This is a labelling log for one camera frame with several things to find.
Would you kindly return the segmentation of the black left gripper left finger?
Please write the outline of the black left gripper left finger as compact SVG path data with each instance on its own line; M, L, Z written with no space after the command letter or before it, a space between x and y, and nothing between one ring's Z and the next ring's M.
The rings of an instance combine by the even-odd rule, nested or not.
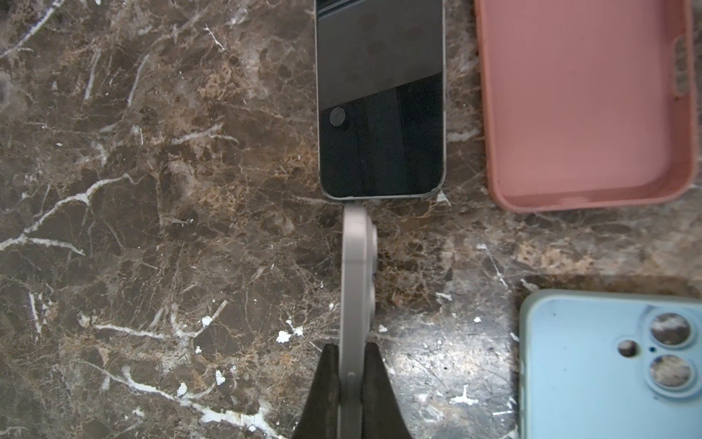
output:
M337 439L340 393L339 347L326 344L292 439Z

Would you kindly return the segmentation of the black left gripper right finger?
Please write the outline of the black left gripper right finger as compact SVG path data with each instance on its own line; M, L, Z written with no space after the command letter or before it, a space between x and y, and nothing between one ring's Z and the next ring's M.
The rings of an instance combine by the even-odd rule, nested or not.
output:
M380 348L373 342L365 347L361 397L364 439L412 439L402 418Z

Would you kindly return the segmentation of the light blue phone case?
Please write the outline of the light blue phone case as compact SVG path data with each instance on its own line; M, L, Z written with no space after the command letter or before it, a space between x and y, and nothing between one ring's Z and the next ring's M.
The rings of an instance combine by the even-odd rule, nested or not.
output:
M543 290L519 336L522 437L700 437L699 300Z

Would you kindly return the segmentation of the black smartphone without case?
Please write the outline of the black smartphone without case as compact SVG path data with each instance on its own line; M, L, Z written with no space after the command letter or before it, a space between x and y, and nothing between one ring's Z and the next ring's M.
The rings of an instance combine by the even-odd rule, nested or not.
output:
M446 172L444 2L318 1L314 40L325 195L437 191Z

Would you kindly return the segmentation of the phone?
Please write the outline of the phone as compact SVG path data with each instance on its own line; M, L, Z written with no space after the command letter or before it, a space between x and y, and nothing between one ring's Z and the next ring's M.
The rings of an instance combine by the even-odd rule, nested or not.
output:
M698 170L689 1L479 1L487 180L528 213L671 201Z

